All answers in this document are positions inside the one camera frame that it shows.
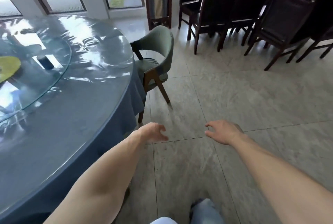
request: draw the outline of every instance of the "green chair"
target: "green chair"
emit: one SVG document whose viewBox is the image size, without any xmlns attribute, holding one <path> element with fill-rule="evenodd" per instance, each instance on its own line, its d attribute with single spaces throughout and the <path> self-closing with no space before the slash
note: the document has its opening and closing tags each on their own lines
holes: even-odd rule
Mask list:
<svg viewBox="0 0 333 224">
<path fill-rule="evenodd" d="M 167 72 L 171 68 L 173 55 L 173 35 L 167 27 L 157 26 L 140 40 L 131 43 L 133 52 L 138 59 L 135 61 L 138 74 L 142 80 L 144 91 L 147 93 L 156 86 L 159 87 L 165 101 L 170 103 L 169 97 L 162 85 L 167 79 Z M 164 57 L 160 64 L 152 58 L 143 58 L 140 51 L 155 51 Z M 139 123 L 142 122 L 144 111 L 139 113 Z"/>
</svg>

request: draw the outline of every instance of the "person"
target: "person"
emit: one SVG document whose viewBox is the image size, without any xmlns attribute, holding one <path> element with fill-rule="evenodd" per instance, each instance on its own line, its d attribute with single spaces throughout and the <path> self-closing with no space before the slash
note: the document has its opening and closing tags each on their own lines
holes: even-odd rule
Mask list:
<svg viewBox="0 0 333 224">
<path fill-rule="evenodd" d="M 305 173 L 274 156 L 228 121 L 206 124 L 206 135 L 232 146 L 283 224 L 332 223 L 333 194 Z M 148 123 L 106 152 L 75 182 L 68 195 L 44 224 L 110 224 L 117 216 L 125 191 L 147 142 L 167 141 L 165 127 Z M 191 207 L 191 224 L 224 223 L 209 199 Z M 176 224 L 163 217 L 154 224 Z"/>
</svg>

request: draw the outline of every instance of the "blue tablecloth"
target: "blue tablecloth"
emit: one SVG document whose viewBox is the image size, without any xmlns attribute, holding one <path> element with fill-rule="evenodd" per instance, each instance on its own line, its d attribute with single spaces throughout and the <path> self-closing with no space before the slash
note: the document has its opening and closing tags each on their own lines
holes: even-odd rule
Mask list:
<svg viewBox="0 0 333 224">
<path fill-rule="evenodd" d="M 0 55 L 21 60 L 0 86 L 0 223 L 11 223 L 52 212 L 135 128 L 146 94 L 129 42 L 106 22 L 15 19 L 0 32 Z M 38 63 L 45 55 L 54 69 Z"/>
</svg>

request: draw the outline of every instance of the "yellow plate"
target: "yellow plate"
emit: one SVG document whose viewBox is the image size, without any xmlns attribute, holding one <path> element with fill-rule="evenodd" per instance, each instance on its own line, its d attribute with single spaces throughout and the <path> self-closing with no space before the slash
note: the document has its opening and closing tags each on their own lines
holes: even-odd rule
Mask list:
<svg viewBox="0 0 333 224">
<path fill-rule="evenodd" d="M 21 61 L 12 56 L 0 56 L 0 83 L 12 77 L 20 68 Z"/>
</svg>

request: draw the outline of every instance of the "light blue jeans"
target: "light blue jeans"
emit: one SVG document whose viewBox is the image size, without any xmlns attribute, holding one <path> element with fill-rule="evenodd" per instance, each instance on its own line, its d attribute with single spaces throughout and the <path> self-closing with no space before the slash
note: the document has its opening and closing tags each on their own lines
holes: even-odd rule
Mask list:
<svg viewBox="0 0 333 224">
<path fill-rule="evenodd" d="M 204 199 L 191 209 L 191 224 L 225 224 L 223 217 L 216 210 L 214 203 L 210 199 Z M 168 217 L 162 217 L 151 224 L 177 224 Z"/>
</svg>

